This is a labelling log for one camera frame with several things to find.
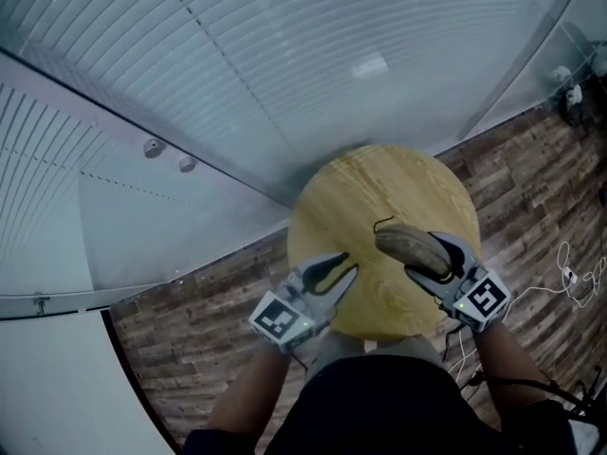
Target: white wall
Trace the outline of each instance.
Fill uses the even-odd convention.
[[[99,313],[0,322],[8,455],[172,455],[131,389]]]

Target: dark brown banana tip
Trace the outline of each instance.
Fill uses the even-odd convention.
[[[446,278],[451,273],[447,250],[417,227],[405,224],[379,227],[376,248],[403,264],[430,270],[438,278]]]

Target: person's arm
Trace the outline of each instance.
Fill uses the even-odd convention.
[[[548,384],[546,376],[501,321],[495,321],[476,334],[474,341],[485,375]],[[528,386],[498,386],[490,382],[487,385],[502,418],[546,399],[542,391]]]
[[[259,440],[285,383],[290,356],[263,342],[253,359],[219,398],[206,429]]]

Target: black cable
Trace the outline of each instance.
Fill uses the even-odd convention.
[[[587,403],[582,402],[570,392],[562,390],[554,381],[550,381],[550,384],[544,384],[539,381],[531,381],[529,379],[507,379],[505,377],[487,376],[482,371],[479,371],[468,381],[468,384],[470,386],[480,386],[483,381],[487,382],[488,384],[493,383],[499,386],[529,386],[530,388],[536,388],[541,391],[546,391],[550,392],[551,394],[555,394],[558,397],[564,399],[565,401],[569,401],[571,404],[575,405],[581,410],[588,409]]]
[[[459,333],[459,331],[461,331],[464,327],[466,327],[466,324],[462,323],[445,334],[445,352],[443,353],[443,362],[447,360],[447,354],[449,353],[449,348],[451,347],[449,343],[450,337],[453,334]]]
[[[481,389],[481,385],[479,384],[476,387],[476,389],[474,390],[474,392],[470,396],[468,396],[468,399],[466,400],[466,402],[469,403],[470,399],[472,399],[472,396],[474,396],[474,394],[476,394],[478,392],[478,390],[480,390],[480,389]]]
[[[377,225],[381,224],[381,223],[385,223],[386,221],[390,221],[391,219],[394,219],[394,216],[390,216],[387,217],[386,219],[380,219],[379,221],[377,221],[375,224],[373,224],[373,233],[377,234]]]
[[[291,357],[293,357],[297,361],[297,363],[303,367],[303,370],[307,373],[307,366],[292,351],[291,351]]]

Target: black shirt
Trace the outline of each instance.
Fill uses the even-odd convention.
[[[575,454],[566,412],[555,401],[503,420],[479,420],[444,370],[416,358],[366,355],[330,364],[303,388],[266,455],[296,453]],[[220,430],[196,430],[184,455],[253,454],[254,443]]]

